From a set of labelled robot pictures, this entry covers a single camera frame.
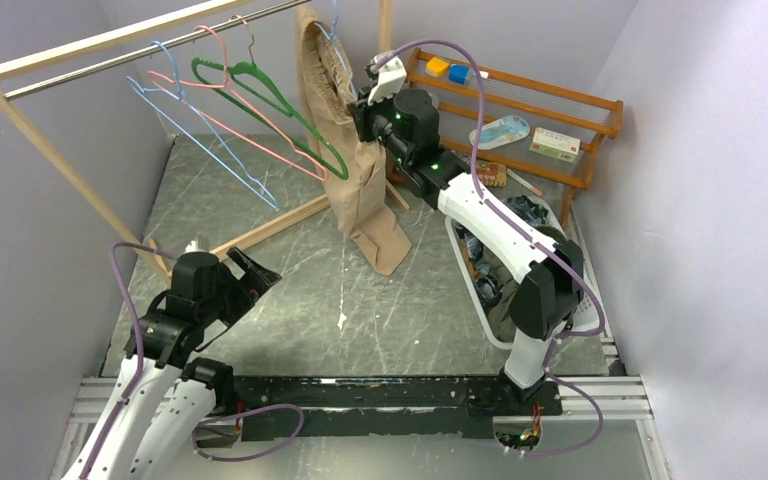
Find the olive green shorts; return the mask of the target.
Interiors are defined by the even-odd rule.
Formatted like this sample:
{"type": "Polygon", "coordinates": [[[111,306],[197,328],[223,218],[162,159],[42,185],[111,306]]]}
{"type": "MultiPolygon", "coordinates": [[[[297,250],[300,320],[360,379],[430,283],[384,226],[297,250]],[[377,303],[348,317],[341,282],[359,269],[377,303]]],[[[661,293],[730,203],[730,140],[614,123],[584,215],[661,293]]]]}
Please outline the olive green shorts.
{"type": "Polygon", "coordinates": [[[494,278],[501,283],[501,298],[486,316],[494,336],[502,342],[512,342],[517,329],[510,317],[509,307],[519,288],[519,283],[502,264],[494,268],[493,274],[494,278]]]}

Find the light blue wire hanger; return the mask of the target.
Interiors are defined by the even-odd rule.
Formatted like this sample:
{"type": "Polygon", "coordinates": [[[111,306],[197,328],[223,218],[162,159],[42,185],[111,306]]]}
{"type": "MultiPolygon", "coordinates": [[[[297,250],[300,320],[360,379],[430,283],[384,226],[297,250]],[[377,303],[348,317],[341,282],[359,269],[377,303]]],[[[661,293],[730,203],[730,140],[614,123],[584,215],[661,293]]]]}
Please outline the light blue wire hanger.
{"type": "Polygon", "coordinates": [[[180,77],[177,61],[170,49],[163,46],[162,42],[159,40],[153,40],[150,45],[158,47],[162,54],[167,58],[169,66],[171,67],[171,76],[169,77],[168,75],[161,73],[160,77],[162,80],[169,78],[171,80],[171,86],[166,87],[162,84],[158,84],[156,81],[154,81],[151,86],[146,86],[135,78],[127,76],[127,83],[133,92],[140,100],[149,106],[161,120],[164,120],[171,126],[175,133],[182,134],[259,200],[268,205],[271,209],[278,210],[280,203],[274,194],[261,179],[257,178],[249,171],[245,162],[234,152],[230,143],[217,130],[219,124],[205,112],[190,103],[184,82],[180,77]],[[161,105],[158,105],[156,99],[171,100],[180,105],[185,111],[189,112],[191,116],[200,120],[201,123],[208,128],[209,134],[212,137],[212,143],[206,144],[202,142],[196,134],[190,132],[170,113],[164,110],[161,105]]]}

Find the dark leaf-print shorts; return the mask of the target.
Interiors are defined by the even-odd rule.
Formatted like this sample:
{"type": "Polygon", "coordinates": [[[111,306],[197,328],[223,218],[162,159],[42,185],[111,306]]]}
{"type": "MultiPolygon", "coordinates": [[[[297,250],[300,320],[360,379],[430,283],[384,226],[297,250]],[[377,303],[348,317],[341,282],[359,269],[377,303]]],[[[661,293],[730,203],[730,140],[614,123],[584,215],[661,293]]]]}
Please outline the dark leaf-print shorts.
{"type": "MultiPolygon", "coordinates": [[[[512,212],[534,228],[550,226],[550,209],[527,195],[508,197],[503,200],[512,212]]],[[[494,252],[488,249],[471,231],[454,221],[460,241],[466,247],[471,266],[476,271],[476,288],[485,312],[495,306],[501,298],[501,283],[494,278],[493,270],[500,263],[494,252]]]]}

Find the beige shorts with white stripe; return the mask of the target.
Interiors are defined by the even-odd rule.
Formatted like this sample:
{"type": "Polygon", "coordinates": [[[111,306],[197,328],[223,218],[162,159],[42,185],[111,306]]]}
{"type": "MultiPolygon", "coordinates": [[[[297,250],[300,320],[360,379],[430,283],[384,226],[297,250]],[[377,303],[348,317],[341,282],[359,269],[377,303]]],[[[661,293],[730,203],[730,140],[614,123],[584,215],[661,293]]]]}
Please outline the beige shorts with white stripe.
{"type": "MultiPolygon", "coordinates": [[[[323,183],[324,191],[345,238],[353,241],[375,272],[392,274],[411,249],[411,242],[395,213],[385,204],[385,151],[376,143],[358,140],[347,109],[354,97],[347,77],[314,21],[321,18],[310,6],[296,10],[296,60],[299,99],[307,120],[337,149],[349,168],[349,178],[323,183]]],[[[307,141],[315,152],[333,157],[312,134],[307,141]]]]}

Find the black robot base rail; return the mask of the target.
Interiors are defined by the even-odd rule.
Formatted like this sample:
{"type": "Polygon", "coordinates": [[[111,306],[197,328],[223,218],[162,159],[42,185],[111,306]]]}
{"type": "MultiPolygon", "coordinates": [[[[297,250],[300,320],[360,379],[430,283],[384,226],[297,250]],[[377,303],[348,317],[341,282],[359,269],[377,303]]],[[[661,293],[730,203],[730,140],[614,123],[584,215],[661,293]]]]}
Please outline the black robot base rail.
{"type": "Polygon", "coordinates": [[[237,375],[210,414],[237,413],[244,441],[302,437],[459,434],[492,439],[503,417],[562,414],[559,386],[515,386],[501,374],[303,377],[237,375]]]}

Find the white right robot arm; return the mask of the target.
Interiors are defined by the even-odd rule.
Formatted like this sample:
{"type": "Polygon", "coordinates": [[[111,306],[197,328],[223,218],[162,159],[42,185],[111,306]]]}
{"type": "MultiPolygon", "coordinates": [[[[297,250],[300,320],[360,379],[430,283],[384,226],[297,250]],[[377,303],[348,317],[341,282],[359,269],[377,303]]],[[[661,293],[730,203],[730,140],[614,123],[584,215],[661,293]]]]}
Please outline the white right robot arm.
{"type": "Polygon", "coordinates": [[[442,145],[439,112],[426,91],[379,101],[363,95],[348,111],[359,140],[381,145],[416,197],[465,227],[512,275],[517,288],[507,313],[515,335],[499,398],[508,412],[525,413],[538,399],[551,342],[582,300],[580,247],[535,229],[473,179],[467,163],[442,145]]]}

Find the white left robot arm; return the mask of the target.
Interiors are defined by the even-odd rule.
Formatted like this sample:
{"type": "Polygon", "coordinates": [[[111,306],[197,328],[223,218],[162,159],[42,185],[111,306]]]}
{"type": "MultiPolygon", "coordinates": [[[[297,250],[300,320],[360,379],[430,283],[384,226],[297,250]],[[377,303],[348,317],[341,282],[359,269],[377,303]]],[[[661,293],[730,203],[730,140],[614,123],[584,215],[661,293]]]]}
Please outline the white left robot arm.
{"type": "Polygon", "coordinates": [[[226,256],[184,253],[167,289],[133,316],[115,387],[66,479],[158,479],[209,414],[238,413],[242,402],[230,365],[196,358],[206,330],[242,319],[281,276],[239,248],[226,256]]]}

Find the green hanger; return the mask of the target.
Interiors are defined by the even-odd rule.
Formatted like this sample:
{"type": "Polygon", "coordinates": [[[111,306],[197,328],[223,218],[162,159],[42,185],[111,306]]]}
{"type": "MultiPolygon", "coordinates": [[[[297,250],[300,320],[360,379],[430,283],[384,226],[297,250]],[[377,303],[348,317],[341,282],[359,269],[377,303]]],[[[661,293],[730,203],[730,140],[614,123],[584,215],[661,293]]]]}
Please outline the green hanger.
{"type": "Polygon", "coordinates": [[[263,125],[269,127],[270,130],[282,137],[296,154],[311,161],[317,171],[313,173],[305,170],[306,174],[322,182],[332,177],[339,180],[349,178],[349,168],[341,154],[320,133],[313,123],[307,120],[305,115],[285,98],[271,77],[256,64],[253,55],[250,55],[248,60],[231,64],[228,60],[227,45],[216,28],[198,25],[194,30],[196,32],[206,32],[214,36],[222,50],[222,59],[220,61],[213,61],[202,57],[195,57],[191,60],[190,68],[193,75],[199,80],[197,84],[199,87],[206,89],[210,87],[206,78],[201,74],[203,68],[220,71],[223,75],[222,85],[216,87],[214,91],[263,125]],[[243,96],[241,94],[242,91],[251,94],[281,116],[296,121],[303,127],[305,132],[312,134],[316,141],[324,143],[326,150],[330,152],[333,159],[328,160],[325,155],[315,152],[312,147],[291,138],[271,118],[257,109],[247,97],[243,96]]]}

